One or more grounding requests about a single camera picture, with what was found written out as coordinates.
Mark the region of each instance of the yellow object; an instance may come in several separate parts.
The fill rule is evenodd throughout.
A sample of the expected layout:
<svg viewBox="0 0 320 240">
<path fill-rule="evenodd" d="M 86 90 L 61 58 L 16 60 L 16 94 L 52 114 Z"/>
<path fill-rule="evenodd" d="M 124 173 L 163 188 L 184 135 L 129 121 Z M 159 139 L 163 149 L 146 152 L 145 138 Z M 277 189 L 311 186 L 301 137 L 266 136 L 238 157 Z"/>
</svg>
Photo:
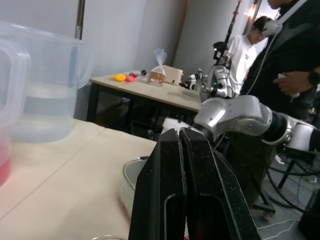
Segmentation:
<svg viewBox="0 0 320 240">
<path fill-rule="evenodd" d="M 124 74 L 114 74 L 114 75 L 112 75 L 112 78 L 114 80 L 116 80 L 117 82 L 123 82 L 124 80 L 126 80 L 126 75 L 124 75 Z"/>
</svg>

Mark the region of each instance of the person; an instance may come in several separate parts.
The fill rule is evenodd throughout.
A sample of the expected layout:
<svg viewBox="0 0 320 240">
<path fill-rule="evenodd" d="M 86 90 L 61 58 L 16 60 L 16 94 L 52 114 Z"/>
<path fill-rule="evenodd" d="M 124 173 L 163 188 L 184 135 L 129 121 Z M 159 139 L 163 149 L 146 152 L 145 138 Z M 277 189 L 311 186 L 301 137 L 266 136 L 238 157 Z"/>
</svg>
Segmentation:
<svg viewBox="0 0 320 240">
<path fill-rule="evenodd" d="M 237 35 L 229 40 L 228 51 L 225 54 L 230 55 L 231 58 L 230 76 L 227 84 L 230 89 L 228 91 L 229 97 L 235 97 L 231 96 L 232 92 L 236 96 L 240 94 L 248 70 L 257 57 L 254 45 L 265 39 L 262 32 L 265 24 L 270 20 L 270 18 L 262 16 L 253 23 L 248 36 Z"/>
<path fill-rule="evenodd" d="M 268 0 L 272 9 L 280 8 L 280 18 L 297 2 Z M 267 47 L 254 61 L 241 94 L 256 96 L 273 111 L 304 120 L 320 83 L 320 1 L 308 0 L 283 24 L 282 31 L 274 38 L 274 41 L 273 37 L 269 38 Z M 296 93 L 300 96 L 293 99 L 291 96 Z M 240 133 L 232 134 L 229 140 L 226 159 L 233 167 L 248 206 L 252 208 L 261 193 L 266 166 L 272 164 L 277 149 L 264 144 L 259 137 Z"/>
</svg>

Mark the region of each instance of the wooden table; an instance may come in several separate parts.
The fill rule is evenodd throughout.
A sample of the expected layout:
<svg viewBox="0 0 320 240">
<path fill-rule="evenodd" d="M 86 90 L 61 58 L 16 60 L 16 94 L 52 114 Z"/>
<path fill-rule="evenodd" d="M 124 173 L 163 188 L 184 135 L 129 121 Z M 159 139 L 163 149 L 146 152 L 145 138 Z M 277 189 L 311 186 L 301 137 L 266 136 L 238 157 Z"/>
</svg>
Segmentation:
<svg viewBox="0 0 320 240">
<path fill-rule="evenodd" d="M 147 79 L 142 77 L 138 77 L 135 82 L 117 82 L 112 79 L 111 75 L 94 77 L 90 81 L 91 92 L 86 118 L 88 122 L 96 121 L 100 92 L 132 100 L 128 115 L 131 114 L 133 101 L 185 116 L 194 115 L 201 107 L 200 95 L 197 92 L 169 83 L 158 87 L 148 84 Z"/>
<path fill-rule="evenodd" d="M 0 187 L 0 238 L 127 238 L 129 223 L 117 200 L 123 166 L 150 155 L 155 144 L 78 120 L 64 140 L 15 142 L 11 175 Z"/>
</svg>

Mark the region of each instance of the water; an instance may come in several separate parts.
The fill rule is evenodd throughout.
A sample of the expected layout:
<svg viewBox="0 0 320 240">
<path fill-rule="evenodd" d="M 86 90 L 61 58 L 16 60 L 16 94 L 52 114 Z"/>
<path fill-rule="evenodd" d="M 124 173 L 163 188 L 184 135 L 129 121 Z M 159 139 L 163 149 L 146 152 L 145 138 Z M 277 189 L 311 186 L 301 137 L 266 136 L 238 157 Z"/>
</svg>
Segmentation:
<svg viewBox="0 0 320 240">
<path fill-rule="evenodd" d="M 75 88 L 31 81 L 23 115 L 13 128 L 14 137 L 32 142 L 64 138 L 72 129 L 76 100 Z"/>
</svg>

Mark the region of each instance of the plastic container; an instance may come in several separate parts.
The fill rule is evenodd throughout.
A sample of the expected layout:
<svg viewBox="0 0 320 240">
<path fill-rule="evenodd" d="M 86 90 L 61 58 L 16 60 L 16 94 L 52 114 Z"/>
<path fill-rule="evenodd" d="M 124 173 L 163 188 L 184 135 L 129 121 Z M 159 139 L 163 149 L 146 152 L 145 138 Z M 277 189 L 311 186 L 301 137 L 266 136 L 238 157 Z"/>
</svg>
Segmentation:
<svg viewBox="0 0 320 240">
<path fill-rule="evenodd" d="M 10 173 L 10 127 L 21 115 L 30 79 L 31 58 L 23 47 L 0 39 L 0 186 Z"/>
<path fill-rule="evenodd" d="M 92 50 L 81 40 L 8 22 L 0 22 L 0 39 L 23 46 L 32 61 L 25 108 L 13 137 L 38 143 L 63 139 L 73 126 L 77 91 L 92 74 Z"/>
<path fill-rule="evenodd" d="M 123 179 L 119 189 L 119 202 L 129 222 L 131 221 L 132 209 L 134 206 L 134 197 L 138 176 L 141 170 L 144 168 L 147 160 L 148 156 L 139 157 L 137 160 L 128 162 L 123 167 Z M 188 235 L 188 227 L 186 224 L 184 231 L 184 240 L 189 239 Z"/>
</svg>

